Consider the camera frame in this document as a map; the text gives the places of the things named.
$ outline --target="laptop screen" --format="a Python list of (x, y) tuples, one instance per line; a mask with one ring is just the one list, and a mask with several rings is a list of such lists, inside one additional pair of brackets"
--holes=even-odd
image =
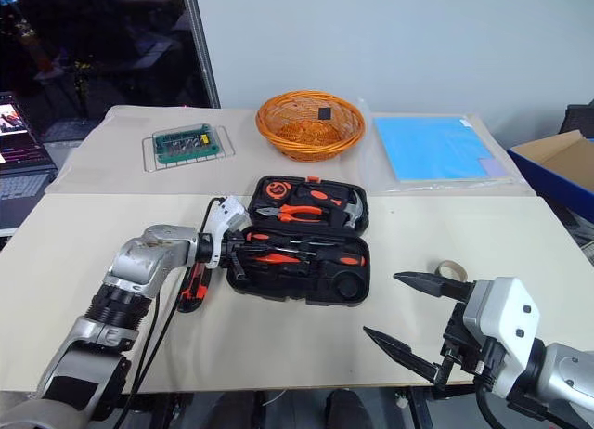
[(45, 164), (53, 163), (33, 139), (14, 98), (0, 97), (0, 173)]

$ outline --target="laptop keyboard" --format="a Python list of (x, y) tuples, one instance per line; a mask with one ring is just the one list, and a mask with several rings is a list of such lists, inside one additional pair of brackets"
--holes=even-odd
[(21, 175), (0, 179), (0, 200), (26, 199), (37, 194), (48, 174)]

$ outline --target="pliers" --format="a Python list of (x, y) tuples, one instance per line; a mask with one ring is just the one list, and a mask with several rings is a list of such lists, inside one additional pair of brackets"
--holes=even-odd
[(256, 213), (261, 215), (275, 215), (281, 222), (319, 222), (319, 219), (300, 218), (293, 214), (311, 214), (322, 215), (322, 208), (317, 206), (291, 206), (283, 204), (280, 208), (260, 208), (256, 209)]

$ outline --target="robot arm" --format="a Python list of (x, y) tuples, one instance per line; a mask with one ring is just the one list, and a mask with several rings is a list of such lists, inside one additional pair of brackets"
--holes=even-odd
[(229, 197), (209, 222), (207, 230), (214, 233), (156, 225), (125, 243), (88, 310), (76, 319), (45, 370), (36, 399), (1, 416), (0, 427), (25, 423), (83, 429), (90, 420), (107, 418), (131, 365), (123, 352), (133, 347), (138, 326), (167, 276), (196, 262), (217, 267), (233, 249), (223, 240), (225, 232), (245, 218), (241, 203)]
[[(474, 375), (479, 408), (485, 415), (484, 391), (508, 400), (508, 407), (538, 420), (553, 419), (549, 405), (566, 401), (588, 424), (594, 423), (594, 355), (536, 338), (538, 308), (522, 282), (496, 278), (459, 282), (429, 273), (394, 275), (436, 297), (457, 300), (444, 331), (443, 363), (415, 356), (410, 347), (379, 331), (364, 328), (394, 361), (432, 384), (445, 387), (454, 364)], [(492, 427), (498, 423), (487, 421)]]

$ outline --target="laptop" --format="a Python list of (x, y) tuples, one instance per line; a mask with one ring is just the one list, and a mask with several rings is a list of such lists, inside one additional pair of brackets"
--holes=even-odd
[(14, 233), (57, 171), (16, 99), (11, 93), (0, 93), (0, 237)]

